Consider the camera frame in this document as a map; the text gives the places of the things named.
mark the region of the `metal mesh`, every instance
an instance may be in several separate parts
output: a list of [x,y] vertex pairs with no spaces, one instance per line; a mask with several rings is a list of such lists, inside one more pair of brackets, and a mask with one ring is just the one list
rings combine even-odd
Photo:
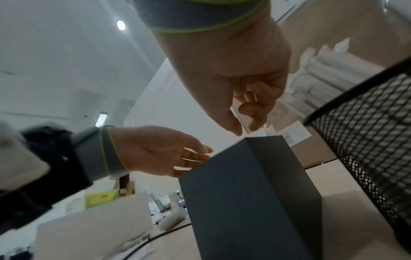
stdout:
[[408,59],[306,120],[394,229],[411,226],[410,69]]

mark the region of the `cable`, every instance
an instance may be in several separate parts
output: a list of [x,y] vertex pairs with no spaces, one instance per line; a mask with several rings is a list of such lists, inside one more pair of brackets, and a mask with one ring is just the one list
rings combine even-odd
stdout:
[[181,227],[177,227],[177,228],[175,228],[175,229],[166,231],[166,232],[164,232],[164,233],[161,233],[161,234],[159,234],[159,235],[156,235],[156,236],[150,238],[149,240],[145,241],[143,244],[137,246],[137,248],[133,249],[133,251],[131,251],[131,252],[130,252],[126,257],[124,257],[122,260],[127,260],[127,259],[130,258],[133,254],[135,254],[137,251],[139,251],[143,246],[147,245],[147,244],[150,243],[151,241],[156,240],[157,238],[160,238],[160,237],[162,237],[162,236],[165,236],[165,235],[167,235],[167,234],[170,234],[170,233],[172,233],[172,232],[174,232],[174,231],[177,231],[177,230],[179,230],[179,229],[182,229],[182,228],[188,227],[188,226],[191,226],[191,223],[182,225]]

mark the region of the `hand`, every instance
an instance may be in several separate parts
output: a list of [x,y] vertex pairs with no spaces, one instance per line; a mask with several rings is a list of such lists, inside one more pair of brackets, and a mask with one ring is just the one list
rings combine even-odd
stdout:
[[200,33],[154,32],[181,81],[216,123],[236,135],[240,122],[230,108],[235,96],[250,130],[267,120],[284,92],[291,50],[266,3],[248,18]]
[[160,126],[112,128],[109,130],[117,153],[127,170],[180,177],[210,159],[213,149],[180,131]]

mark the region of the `ceiling light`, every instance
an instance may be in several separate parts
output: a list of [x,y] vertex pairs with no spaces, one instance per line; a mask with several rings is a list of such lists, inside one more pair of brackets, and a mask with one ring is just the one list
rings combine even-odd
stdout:
[[97,118],[97,121],[96,121],[95,125],[97,127],[102,126],[104,124],[104,121],[106,121],[106,119],[107,119],[107,113],[101,112],[100,115]]
[[121,30],[125,30],[125,23],[122,20],[117,20],[117,27]]

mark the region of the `dark gray box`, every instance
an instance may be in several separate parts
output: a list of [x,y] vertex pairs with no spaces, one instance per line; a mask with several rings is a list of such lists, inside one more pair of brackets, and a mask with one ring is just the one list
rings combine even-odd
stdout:
[[282,136],[246,138],[179,181],[202,260],[322,259],[321,195]]

